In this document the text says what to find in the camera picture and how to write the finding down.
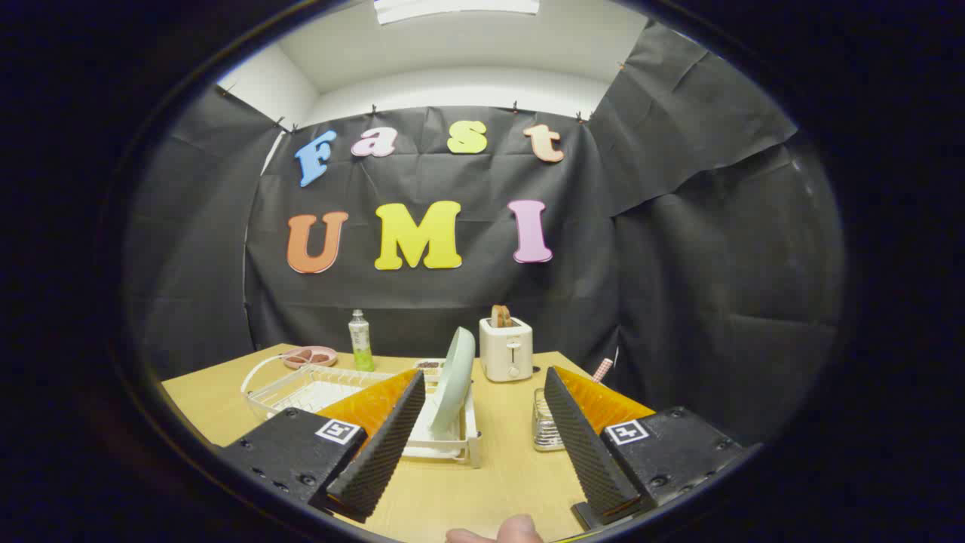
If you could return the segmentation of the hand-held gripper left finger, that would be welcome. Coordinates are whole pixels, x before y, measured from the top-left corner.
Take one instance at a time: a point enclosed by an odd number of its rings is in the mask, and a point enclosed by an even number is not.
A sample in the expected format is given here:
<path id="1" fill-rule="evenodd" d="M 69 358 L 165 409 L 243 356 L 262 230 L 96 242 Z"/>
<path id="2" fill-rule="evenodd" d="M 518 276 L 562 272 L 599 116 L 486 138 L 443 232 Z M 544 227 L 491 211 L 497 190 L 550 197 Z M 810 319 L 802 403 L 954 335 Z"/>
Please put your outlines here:
<path id="1" fill-rule="evenodd" d="M 393 477 L 425 402 L 409 369 L 317 412 L 290 406 L 222 448 L 270 492 L 365 522 Z"/>

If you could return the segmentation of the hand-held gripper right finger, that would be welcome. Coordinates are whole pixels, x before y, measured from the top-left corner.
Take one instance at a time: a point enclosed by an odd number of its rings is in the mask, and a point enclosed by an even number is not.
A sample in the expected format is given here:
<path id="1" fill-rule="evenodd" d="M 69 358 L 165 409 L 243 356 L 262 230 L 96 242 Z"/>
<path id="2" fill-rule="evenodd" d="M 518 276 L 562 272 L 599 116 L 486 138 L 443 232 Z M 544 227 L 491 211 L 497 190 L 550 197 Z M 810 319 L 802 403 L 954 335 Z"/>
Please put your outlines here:
<path id="1" fill-rule="evenodd" d="M 544 397 L 584 493 L 603 523 L 696 491 L 743 458 L 743 446 L 684 406 L 652 410 L 561 367 Z"/>

